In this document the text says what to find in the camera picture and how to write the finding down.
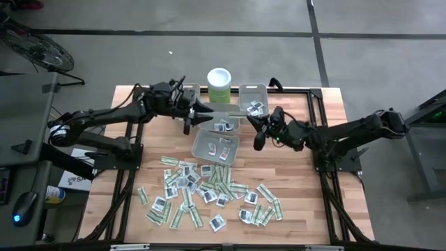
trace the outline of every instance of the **black floor stripe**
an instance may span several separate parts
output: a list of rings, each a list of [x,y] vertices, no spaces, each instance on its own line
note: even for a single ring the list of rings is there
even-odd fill
[[[446,34],[319,33],[321,38],[446,40]]]
[[[32,34],[47,35],[96,35],[96,36],[214,36],[214,37],[271,37],[311,38],[311,32],[274,31],[131,31],[93,29],[32,29]]]
[[[314,13],[313,1],[307,0],[309,22],[312,26],[314,50],[316,51],[316,60],[318,63],[319,75],[321,77],[322,87],[330,87],[328,83],[327,70],[325,69],[325,62],[323,60],[321,38],[319,37],[318,23],[316,21],[316,14]]]

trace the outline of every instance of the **gray floor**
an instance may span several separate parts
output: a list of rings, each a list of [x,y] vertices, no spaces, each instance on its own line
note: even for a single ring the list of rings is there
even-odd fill
[[[44,1],[39,11],[16,13],[38,28],[167,31],[311,31],[304,0]],[[441,0],[314,0],[321,32],[446,33]],[[156,83],[187,75],[206,83],[214,67],[233,83],[321,86],[311,38],[52,36],[75,58],[72,73],[87,85],[62,89],[64,111],[110,106],[117,84]],[[446,40],[322,39],[330,86],[340,87],[349,119],[394,107],[406,117],[445,88]],[[2,49],[0,70],[32,73],[32,65]],[[423,191],[405,140],[378,140],[362,157],[364,183],[377,241],[446,249],[446,201],[408,205]],[[69,241],[76,210],[55,213],[58,241]]]

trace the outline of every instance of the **wooden table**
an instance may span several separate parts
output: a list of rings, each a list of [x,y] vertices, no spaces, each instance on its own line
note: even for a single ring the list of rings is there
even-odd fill
[[[129,94],[132,86],[117,86],[112,107],[122,102]],[[329,126],[345,123],[346,114],[338,88],[325,88],[323,100]],[[238,96],[231,102],[238,104]],[[269,95],[270,112],[280,105],[297,120],[308,121],[307,100],[300,94]],[[132,201],[125,233],[128,243],[238,243],[238,244],[323,244],[329,243],[327,222],[322,199],[321,184],[318,174],[313,170],[309,149],[295,152],[287,147],[276,148],[267,141],[262,151],[252,147],[255,131],[251,125],[242,125],[240,148],[236,162],[232,166],[232,177],[236,183],[247,184],[255,189],[260,183],[265,184],[280,199],[284,209],[284,220],[271,220],[266,227],[246,225],[238,218],[241,208],[254,210],[252,205],[242,199],[232,201],[225,208],[215,203],[205,204],[199,195],[192,196],[203,219],[204,226],[195,229],[190,214],[185,214],[178,230],[169,228],[176,209],[183,202],[180,195],[172,199],[173,208],[169,224],[155,225],[144,216],[151,208],[157,195],[164,197],[163,170],[171,168],[160,164],[161,156],[169,156],[189,162],[206,164],[205,160],[196,159],[191,154],[197,129],[191,130],[189,136],[183,135],[183,123],[167,117],[154,118],[144,127],[144,156],[141,169],[137,172],[132,191]],[[124,135],[125,124],[107,126],[105,135],[118,137]],[[116,179],[116,171],[105,171],[93,181],[89,200],[86,205],[84,219],[79,237],[91,233],[107,212],[112,200]],[[356,225],[373,239],[373,232],[367,210],[362,186],[351,174],[340,173],[339,182],[344,206]],[[137,188],[144,186],[151,203],[142,206],[137,196]],[[268,205],[268,201],[260,195],[259,203]],[[227,220],[226,227],[214,233],[209,220],[217,214]],[[337,214],[334,213],[337,234],[341,236]],[[121,211],[117,213],[114,235],[118,231]]]

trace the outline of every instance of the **concrete floor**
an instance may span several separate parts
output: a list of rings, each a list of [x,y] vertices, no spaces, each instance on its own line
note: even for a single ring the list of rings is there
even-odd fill
[[[47,0],[39,11],[15,13],[35,28],[160,31],[311,32],[305,0]],[[320,32],[446,33],[441,0],[314,0]],[[321,86],[312,38],[199,36],[52,36],[75,59],[72,74],[86,86],[61,90],[63,111],[109,107],[118,84],[153,84],[187,75],[206,83],[214,67],[234,84]],[[340,87],[349,119],[394,107],[407,117],[445,88],[446,40],[322,39],[330,86]],[[32,73],[32,65],[2,49],[0,70]],[[380,139],[362,157],[364,184],[377,241],[446,249],[446,201],[408,205],[423,191],[405,140]],[[55,213],[57,241],[69,241],[82,207]]]

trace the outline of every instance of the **computer mouse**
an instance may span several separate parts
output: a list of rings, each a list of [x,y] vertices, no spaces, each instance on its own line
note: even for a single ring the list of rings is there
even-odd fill
[[[22,193],[17,199],[13,209],[13,224],[16,227],[24,227],[31,221],[36,199],[37,193],[32,191]]]

